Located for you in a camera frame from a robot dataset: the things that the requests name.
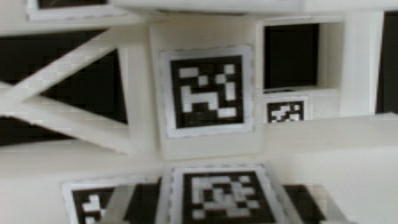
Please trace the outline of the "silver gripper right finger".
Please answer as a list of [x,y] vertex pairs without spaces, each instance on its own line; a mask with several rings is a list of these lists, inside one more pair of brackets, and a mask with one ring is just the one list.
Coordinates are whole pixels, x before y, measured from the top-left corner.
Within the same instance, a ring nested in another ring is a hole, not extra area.
[[322,185],[287,185],[285,190],[303,224],[354,224]]

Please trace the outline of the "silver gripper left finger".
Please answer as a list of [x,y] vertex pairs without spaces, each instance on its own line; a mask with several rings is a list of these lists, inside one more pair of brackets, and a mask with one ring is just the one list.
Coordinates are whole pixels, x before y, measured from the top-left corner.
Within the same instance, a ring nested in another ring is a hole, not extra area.
[[155,224],[159,184],[121,185],[96,224]]

